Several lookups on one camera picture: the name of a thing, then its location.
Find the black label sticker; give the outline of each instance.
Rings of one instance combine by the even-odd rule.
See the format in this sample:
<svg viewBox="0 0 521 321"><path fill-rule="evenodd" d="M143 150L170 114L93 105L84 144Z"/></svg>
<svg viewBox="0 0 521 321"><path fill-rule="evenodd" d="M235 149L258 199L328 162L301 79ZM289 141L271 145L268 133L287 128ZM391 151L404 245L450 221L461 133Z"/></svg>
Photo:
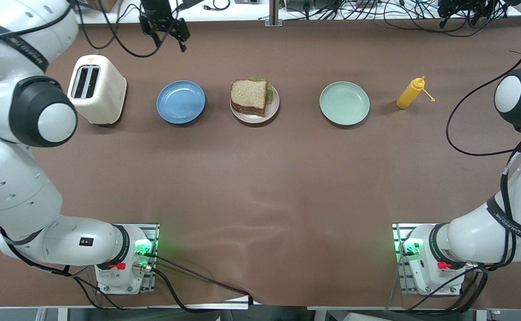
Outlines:
<svg viewBox="0 0 521 321"><path fill-rule="evenodd" d="M80 246L92 246L94 238L80 238Z"/></svg>

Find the white round joint cover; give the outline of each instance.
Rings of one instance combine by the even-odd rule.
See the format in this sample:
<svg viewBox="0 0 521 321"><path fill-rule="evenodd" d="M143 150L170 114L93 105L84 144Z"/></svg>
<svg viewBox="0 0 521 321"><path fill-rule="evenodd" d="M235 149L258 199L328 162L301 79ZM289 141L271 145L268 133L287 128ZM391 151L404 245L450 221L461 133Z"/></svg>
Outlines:
<svg viewBox="0 0 521 321"><path fill-rule="evenodd" d="M69 138L76 128L76 114L64 103L46 106L38 117L38 132L42 138L52 143Z"/></svg>
<svg viewBox="0 0 521 321"><path fill-rule="evenodd" d="M520 79L508 76L503 79L495 91L495 106L499 112L509 112L518 104L521 95Z"/></svg>

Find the white plate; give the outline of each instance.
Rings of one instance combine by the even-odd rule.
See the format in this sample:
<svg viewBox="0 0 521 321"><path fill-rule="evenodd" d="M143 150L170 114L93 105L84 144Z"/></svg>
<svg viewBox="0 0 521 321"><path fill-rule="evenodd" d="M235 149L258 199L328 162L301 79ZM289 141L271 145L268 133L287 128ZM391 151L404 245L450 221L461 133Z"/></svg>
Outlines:
<svg viewBox="0 0 521 321"><path fill-rule="evenodd" d="M255 114L243 114L242 112L236 111L233 107L231 107L231 98L229 98L228 107L232 110L232 113L235 116L247 123L258 124L262 122L266 122L270 118L272 118L278 110L278 106L281 103L281 99L278 97L278 92L275 87L273 87L273 99L269 103L266 104L265 107L265 115L255 115Z"/></svg>

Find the plate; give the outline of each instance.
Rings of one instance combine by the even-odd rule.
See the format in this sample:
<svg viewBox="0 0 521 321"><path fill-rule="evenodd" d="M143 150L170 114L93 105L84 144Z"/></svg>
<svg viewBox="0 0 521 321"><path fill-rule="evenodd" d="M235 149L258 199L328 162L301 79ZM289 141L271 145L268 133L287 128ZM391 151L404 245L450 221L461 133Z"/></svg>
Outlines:
<svg viewBox="0 0 521 321"><path fill-rule="evenodd" d="M278 97L277 89L273 86L273 99L266 104L265 107L265 115L255 115L255 114L244 114L242 112L236 111L233 107L231 107L231 98L229 97L228 107L232 110L232 113L240 120L250 123L250 124L258 124L262 122L266 122L270 118L272 118L278 110L278 106L281 103L281 99Z"/></svg>
<svg viewBox="0 0 521 321"><path fill-rule="evenodd" d="M205 108L205 93L195 82L176 81L162 89L156 105L157 112L167 122L185 124Z"/></svg>
<svg viewBox="0 0 521 321"><path fill-rule="evenodd" d="M353 125L366 118L369 98L360 86L339 81L324 88L320 94L320 109L331 122Z"/></svg>

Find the sandwich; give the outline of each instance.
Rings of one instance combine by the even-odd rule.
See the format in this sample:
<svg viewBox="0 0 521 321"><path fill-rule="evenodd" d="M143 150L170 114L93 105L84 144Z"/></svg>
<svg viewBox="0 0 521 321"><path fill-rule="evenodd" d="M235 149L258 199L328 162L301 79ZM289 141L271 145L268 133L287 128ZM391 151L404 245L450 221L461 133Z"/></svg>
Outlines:
<svg viewBox="0 0 521 321"><path fill-rule="evenodd" d="M238 79L231 85L231 107L245 114L264 116L271 94L272 86L266 79Z"/></svg>

